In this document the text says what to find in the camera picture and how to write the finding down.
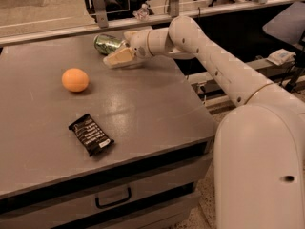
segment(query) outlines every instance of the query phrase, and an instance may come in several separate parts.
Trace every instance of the black chip bag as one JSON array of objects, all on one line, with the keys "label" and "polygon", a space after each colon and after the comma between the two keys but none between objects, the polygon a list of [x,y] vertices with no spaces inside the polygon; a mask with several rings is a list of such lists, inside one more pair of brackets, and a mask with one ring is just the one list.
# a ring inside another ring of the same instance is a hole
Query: black chip bag
[{"label": "black chip bag", "polygon": [[78,140],[85,146],[89,156],[99,154],[105,147],[114,143],[114,140],[104,133],[90,114],[85,114],[74,121],[69,126],[69,130],[74,131]]}]

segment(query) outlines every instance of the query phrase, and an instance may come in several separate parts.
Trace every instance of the gray tabletop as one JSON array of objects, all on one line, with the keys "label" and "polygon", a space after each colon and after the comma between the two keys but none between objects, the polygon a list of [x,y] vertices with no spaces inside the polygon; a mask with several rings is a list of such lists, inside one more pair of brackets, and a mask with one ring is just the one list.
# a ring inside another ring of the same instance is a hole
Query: gray tabletop
[{"label": "gray tabletop", "polygon": [[295,2],[265,26],[270,36],[296,46],[305,30],[305,3]]},{"label": "gray tabletop", "polygon": [[[95,35],[7,47],[0,56],[0,198],[202,142],[214,123],[174,61],[158,56],[136,69],[111,70]],[[84,70],[87,90],[62,86]],[[68,126],[89,113],[114,139],[89,157]]]}]

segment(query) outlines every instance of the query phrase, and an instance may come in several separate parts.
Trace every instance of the white robotic arm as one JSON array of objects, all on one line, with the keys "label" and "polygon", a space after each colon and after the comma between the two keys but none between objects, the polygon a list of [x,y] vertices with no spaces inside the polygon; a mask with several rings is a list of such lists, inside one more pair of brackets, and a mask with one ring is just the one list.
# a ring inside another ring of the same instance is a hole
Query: white robotic arm
[{"label": "white robotic arm", "polygon": [[217,228],[304,229],[305,104],[211,41],[190,17],[129,39],[135,58],[195,56],[237,107],[215,137]]}]

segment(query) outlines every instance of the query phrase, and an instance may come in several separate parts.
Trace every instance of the green can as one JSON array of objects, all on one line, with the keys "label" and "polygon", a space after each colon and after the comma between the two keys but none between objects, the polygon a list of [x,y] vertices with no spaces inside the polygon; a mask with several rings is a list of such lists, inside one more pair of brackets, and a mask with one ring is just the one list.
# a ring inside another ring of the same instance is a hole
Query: green can
[{"label": "green can", "polygon": [[118,39],[111,35],[99,34],[94,38],[95,48],[104,55],[116,51],[122,45],[126,45],[125,40]]}]

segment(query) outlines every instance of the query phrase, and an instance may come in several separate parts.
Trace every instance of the black handle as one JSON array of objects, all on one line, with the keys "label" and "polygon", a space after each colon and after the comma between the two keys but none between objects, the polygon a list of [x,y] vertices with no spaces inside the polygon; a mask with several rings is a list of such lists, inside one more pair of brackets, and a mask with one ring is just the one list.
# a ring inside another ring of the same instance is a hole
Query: black handle
[{"label": "black handle", "polygon": [[128,196],[126,198],[123,198],[121,200],[118,200],[116,202],[111,202],[109,204],[105,204],[105,205],[100,205],[99,204],[99,198],[95,198],[95,205],[97,208],[99,209],[105,209],[107,207],[112,207],[114,205],[117,205],[117,204],[120,204],[120,203],[123,203],[123,202],[126,202],[128,201],[129,199],[131,199],[132,197],[132,189],[130,187],[127,188],[127,192],[128,192]]}]

